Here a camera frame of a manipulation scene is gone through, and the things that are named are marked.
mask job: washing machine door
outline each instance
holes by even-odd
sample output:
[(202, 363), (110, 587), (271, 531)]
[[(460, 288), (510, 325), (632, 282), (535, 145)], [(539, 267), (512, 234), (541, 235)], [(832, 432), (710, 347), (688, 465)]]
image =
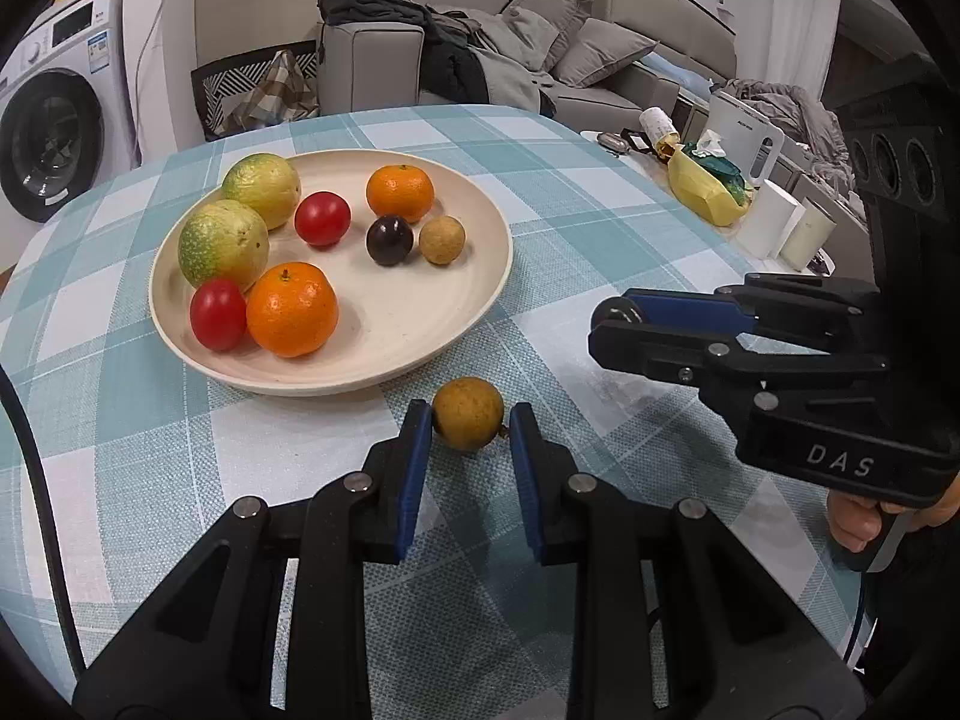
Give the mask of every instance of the washing machine door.
[(93, 186), (104, 150), (100, 102), (81, 76), (45, 71), (16, 90), (0, 119), (0, 188), (46, 221)]

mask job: plate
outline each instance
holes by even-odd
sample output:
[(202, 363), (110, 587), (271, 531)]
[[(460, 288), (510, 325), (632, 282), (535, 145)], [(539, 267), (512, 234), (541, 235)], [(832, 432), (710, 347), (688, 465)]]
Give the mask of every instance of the plate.
[[(514, 245), (496, 204), (466, 176), (449, 167), (395, 151), (341, 149), (289, 158), (301, 177), (302, 196), (334, 191), (350, 206), (352, 222), (333, 247), (317, 250), (302, 241), (293, 220), (270, 233), (268, 268), (306, 261), (320, 268), (337, 295), (340, 320), (316, 352), (282, 359), (249, 337), (217, 353), (201, 346), (190, 329), (194, 290), (176, 261), (176, 243), (186, 218), (220, 198), (214, 190), (174, 225), (157, 250), (150, 271), (150, 314), (164, 343), (186, 365), (238, 389), (306, 396), (360, 389), (398, 376), (436, 357), (490, 309), (510, 275)], [(430, 213), (414, 225), (414, 250), (392, 268), (367, 253), (367, 229), (376, 215), (367, 205), (367, 180), (384, 165), (415, 165), (437, 193)], [(448, 266), (433, 266), (416, 250), (419, 228), (438, 215), (460, 220), (467, 231), (464, 252)]]

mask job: checkered tablecloth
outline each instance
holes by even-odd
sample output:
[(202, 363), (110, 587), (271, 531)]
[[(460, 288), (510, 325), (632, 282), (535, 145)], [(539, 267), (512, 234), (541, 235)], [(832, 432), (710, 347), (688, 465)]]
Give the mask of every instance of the checkered tablecloth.
[[(496, 306), (450, 350), (376, 388), (279, 399), (234, 391), (167, 350), (147, 309), (163, 236), (240, 157), (387, 148), (459, 170), (503, 211), (514, 266)], [(840, 647), (858, 577), (827, 552), (824, 490), (743, 466), (696, 391), (600, 370), (592, 309), (629, 287), (702, 290), (747, 261), (594, 143), (491, 106), (311, 119), (209, 143), (71, 202), (27, 247), (0, 298), (0, 362), (37, 434), (88, 661), (235, 498), (309, 497), (392, 437), (413, 397), (455, 376), (533, 403), (581, 469), (638, 500), (702, 498)], [(0, 611), (66, 695), (40, 529), (0, 416)], [(537, 567), (507, 442), (465, 460), (435, 443), (410, 557), (366, 573), (368, 661), (381, 718), (562, 717), (573, 571)], [(275, 696), (282, 695), (285, 596)]]

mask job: orange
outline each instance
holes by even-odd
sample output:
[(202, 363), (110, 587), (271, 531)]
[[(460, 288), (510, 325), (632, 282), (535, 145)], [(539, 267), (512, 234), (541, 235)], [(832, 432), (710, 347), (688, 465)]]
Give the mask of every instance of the orange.
[(367, 204), (382, 217), (397, 214), (414, 224), (433, 205), (433, 182), (419, 167), (387, 165), (367, 182)]
[(340, 310), (323, 271), (309, 263), (270, 268), (247, 299), (247, 329), (253, 341), (277, 357), (319, 349), (333, 334)]

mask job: curtain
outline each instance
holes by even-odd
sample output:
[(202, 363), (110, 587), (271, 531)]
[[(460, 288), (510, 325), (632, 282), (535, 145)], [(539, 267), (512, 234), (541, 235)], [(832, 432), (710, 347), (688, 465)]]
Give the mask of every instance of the curtain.
[(742, 0), (740, 12), (738, 76), (803, 86), (819, 100), (840, 0)]

